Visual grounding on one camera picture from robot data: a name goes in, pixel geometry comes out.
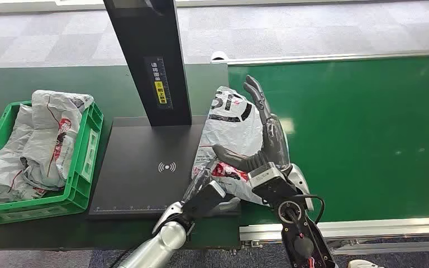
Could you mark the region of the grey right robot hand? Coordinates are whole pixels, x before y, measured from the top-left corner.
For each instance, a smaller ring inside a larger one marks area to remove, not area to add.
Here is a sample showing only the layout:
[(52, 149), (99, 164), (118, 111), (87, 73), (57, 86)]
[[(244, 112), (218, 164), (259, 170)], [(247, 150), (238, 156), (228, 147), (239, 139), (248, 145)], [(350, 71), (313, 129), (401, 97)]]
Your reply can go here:
[(247, 75), (243, 88), (250, 93), (254, 105), (259, 111), (263, 125), (263, 144), (261, 149), (251, 156), (237, 154), (221, 145), (213, 145), (217, 158), (226, 164), (244, 171), (251, 172), (269, 162), (280, 170), (290, 169), (291, 163), (288, 152), (288, 143), (279, 118), (271, 112), (269, 102), (260, 83), (251, 75)]

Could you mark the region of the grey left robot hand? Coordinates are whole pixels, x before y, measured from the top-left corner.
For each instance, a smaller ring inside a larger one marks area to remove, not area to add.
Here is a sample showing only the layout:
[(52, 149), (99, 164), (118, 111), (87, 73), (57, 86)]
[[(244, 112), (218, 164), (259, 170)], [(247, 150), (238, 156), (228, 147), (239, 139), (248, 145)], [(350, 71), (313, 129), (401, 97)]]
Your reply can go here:
[(204, 218), (235, 211), (240, 199), (227, 194), (212, 179), (210, 169), (203, 169), (190, 182), (182, 197), (183, 212), (193, 218)]

